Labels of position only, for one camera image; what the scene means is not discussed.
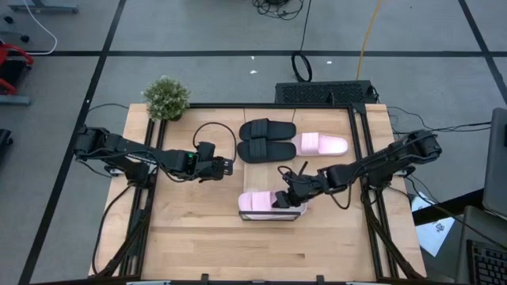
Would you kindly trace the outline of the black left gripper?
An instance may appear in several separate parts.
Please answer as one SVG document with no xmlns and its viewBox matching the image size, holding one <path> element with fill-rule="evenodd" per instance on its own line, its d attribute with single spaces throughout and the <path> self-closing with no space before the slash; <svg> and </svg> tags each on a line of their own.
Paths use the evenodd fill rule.
<svg viewBox="0 0 507 285">
<path fill-rule="evenodd" d="M 234 162 L 228 158 L 217 157 L 211 161 L 199 161 L 196 164 L 195 178 L 200 181 L 219 181 L 223 176 L 233 174 Z"/>
</svg>

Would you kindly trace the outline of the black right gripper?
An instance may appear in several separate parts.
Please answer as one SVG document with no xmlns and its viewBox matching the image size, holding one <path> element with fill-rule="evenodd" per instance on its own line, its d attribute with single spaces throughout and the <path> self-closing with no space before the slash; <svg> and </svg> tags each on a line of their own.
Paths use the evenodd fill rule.
<svg viewBox="0 0 507 285">
<path fill-rule="evenodd" d="M 299 207 L 301 200 L 311 200 L 328 190 L 327 179 L 322 175 L 310 176 L 294 172 L 285 173 L 288 184 L 288 193 L 278 191 L 275 193 L 276 201 L 273 208 Z"/>
</svg>

